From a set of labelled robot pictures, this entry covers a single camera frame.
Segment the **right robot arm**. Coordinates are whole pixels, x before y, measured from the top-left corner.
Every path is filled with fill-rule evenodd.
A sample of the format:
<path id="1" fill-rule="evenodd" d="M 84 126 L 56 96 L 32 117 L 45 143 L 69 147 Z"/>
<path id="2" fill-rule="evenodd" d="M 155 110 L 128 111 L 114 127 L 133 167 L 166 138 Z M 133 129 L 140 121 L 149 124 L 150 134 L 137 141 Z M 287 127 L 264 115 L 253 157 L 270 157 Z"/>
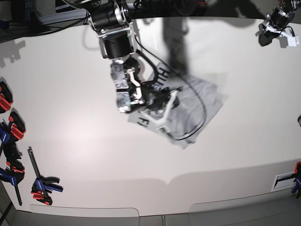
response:
<path id="1" fill-rule="evenodd" d="M 80 5 L 89 14 L 89 23 L 97 33 L 104 59 L 111 60 L 111 78 L 116 89 L 116 105 L 120 113 L 139 109 L 150 112 L 176 108 L 180 88 L 155 87 L 159 74 L 153 62 L 134 43 L 134 30 L 126 1 L 110 0 L 105 4 L 95 0 Z M 133 55 L 142 57 L 152 68 L 153 78 L 142 81 L 138 74 L 140 64 Z"/>

